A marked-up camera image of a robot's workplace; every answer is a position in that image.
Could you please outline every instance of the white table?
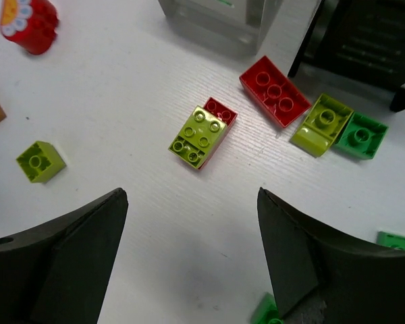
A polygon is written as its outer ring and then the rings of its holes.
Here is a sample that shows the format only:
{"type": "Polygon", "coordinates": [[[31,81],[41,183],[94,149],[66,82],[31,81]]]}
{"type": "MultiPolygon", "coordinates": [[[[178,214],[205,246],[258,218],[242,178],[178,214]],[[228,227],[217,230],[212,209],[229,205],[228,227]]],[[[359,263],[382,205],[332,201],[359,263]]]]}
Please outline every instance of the white table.
{"type": "MultiPolygon", "coordinates": [[[[244,95],[236,61],[174,34],[154,0],[54,1],[59,37],[38,58],[0,35],[0,237],[123,187],[128,220],[99,323],[245,323],[271,291],[257,221],[260,186],[349,234],[405,234],[405,112],[302,75],[320,92],[387,123],[372,161],[319,159],[288,142],[244,95]],[[239,113],[200,173],[167,148],[196,105],[213,96],[239,113]],[[67,168],[30,184],[15,158],[35,140],[67,168]]],[[[316,0],[285,0],[260,55],[285,73],[316,0]]]]}

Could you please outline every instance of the green 2x2 brick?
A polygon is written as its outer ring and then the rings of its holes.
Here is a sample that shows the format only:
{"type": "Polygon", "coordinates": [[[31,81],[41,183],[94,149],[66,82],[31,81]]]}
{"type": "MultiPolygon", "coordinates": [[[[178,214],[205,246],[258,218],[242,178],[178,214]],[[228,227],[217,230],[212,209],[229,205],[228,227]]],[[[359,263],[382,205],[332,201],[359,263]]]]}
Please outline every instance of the green 2x2 brick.
{"type": "Polygon", "coordinates": [[[265,294],[263,300],[260,302],[252,318],[250,324],[283,324],[279,318],[279,311],[277,310],[275,298],[269,293],[265,294]]]}
{"type": "Polygon", "coordinates": [[[291,142],[315,157],[320,157],[335,142],[353,110],[322,94],[291,138],[291,142]]]}
{"type": "Polygon", "coordinates": [[[386,125],[354,113],[339,136],[335,147],[359,159],[372,159],[387,130],[386,125]]]}
{"type": "Polygon", "coordinates": [[[16,161],[30,182],[47,182],[62,170],[66,164],[47,142],[36,141],[16,161]]]}
{"type": "Polygon", "coordinates": [[[379,232],[377,244],[396,250],[405,250],[405,237],[386,232],[379,232]]]}
{"type": "Polygon", "coordinates": [[[223,137],[227,125],[201,107],[196,107],[169,150],[198,169],[223,137]]]}

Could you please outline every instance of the lime green 2x2 brick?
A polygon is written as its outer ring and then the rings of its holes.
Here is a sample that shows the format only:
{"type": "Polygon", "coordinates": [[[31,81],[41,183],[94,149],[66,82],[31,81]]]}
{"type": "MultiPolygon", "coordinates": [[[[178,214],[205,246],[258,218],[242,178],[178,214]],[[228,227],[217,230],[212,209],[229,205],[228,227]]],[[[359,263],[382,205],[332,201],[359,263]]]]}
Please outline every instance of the lime green 2x2 brick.
{"type": "Polygon", "coordinates": [[[66,166],[54,146],[41,141],[36,141],[16,161],[32,183],[47,182],[66,166]]]}
{"type": "Polygon", "coordinates": [[[399,236],[386,232],[379,232],[377,244],[396,250],[405,250],[405,236],[399,236]]]}
{"type": "Polygon", "coordinates": [[[196,107],[169,150],[198,169],[216,144],[222,139],[227,125],[201,107],[196,107]]]}
{"type": "Polygon", "coordinates": [[[269,293],[265,294],[260,304],[254,311],[250,324],[283,324],[279,318],[275,298],[269,293]]]}
{"type": "Polygon", "coordinates": [[[372,159],[387,130],[386,125],[354,113],[337,139],[335,147],[359,159],[372,159]]]}
{"type": "Polygon", "coordinates": [[[320,157],[335,142],[352,113],[351,108],[322,94],[291,142],[314,157],[320,157]]]}

